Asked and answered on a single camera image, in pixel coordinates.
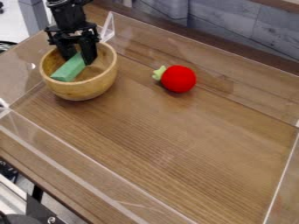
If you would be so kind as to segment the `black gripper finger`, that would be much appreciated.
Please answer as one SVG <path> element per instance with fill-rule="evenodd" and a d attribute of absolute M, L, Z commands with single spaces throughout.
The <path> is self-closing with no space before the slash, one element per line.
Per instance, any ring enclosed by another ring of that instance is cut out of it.
<path fill-rule="evenodd" d="M 66 60 L 70 60 L 75 54 L 78 53 L 76 47 L 72 43 L 66 42 L 66 41 L 59 41 L 58 42 L 58 48 L 60 51 L 60 55 Z"/>
<path fill-rule="evenodd" d="M 91 38 L 82 38 L 79 40 L 82 57 L 87 65 L 91 65 L 98 57 L 98 42 Z"/>

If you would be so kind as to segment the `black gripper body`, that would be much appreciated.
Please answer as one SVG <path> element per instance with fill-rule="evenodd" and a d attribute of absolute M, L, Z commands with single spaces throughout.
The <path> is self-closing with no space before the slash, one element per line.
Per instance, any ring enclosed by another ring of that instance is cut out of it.
<path fill-rule="evenodd" d="M 56 24 L 44 29 L 48 35 L 48 42 L 52 46 L 78 44 L 82 38 L 91 39 L 95 43 L 100 41 L 98 25 L 86 22 L 74 29 L 60 29 Z"/>

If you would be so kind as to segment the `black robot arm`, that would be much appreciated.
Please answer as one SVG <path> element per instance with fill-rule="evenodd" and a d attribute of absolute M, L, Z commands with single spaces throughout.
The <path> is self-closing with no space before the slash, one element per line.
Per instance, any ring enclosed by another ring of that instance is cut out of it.
<path fill-rule="evenodd" d="M 66 60 L 78 53 L 79 45 L 84 63 L 90 65 L 98 57 L 100 41 L 98 25 L 87 20 L 84 5 L 92 0 L 47 0 L 55 24 L 46 27 L 48 43 L 58 47 Z"/>

